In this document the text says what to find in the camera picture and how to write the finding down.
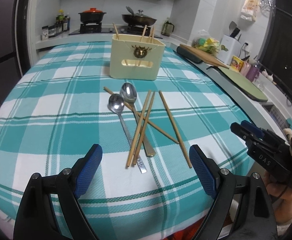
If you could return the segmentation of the person's right hand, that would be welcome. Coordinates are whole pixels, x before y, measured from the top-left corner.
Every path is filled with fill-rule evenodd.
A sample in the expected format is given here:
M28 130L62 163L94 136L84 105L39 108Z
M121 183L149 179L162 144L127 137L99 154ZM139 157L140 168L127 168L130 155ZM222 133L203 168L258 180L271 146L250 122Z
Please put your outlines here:
M284 191L285 186L271 183L270 174L266 171L263 176L263 182L269 195L278 197ZM278 224L287 223L292 219L292 189L287 190L280 197L281 203L275 208L274 215Z

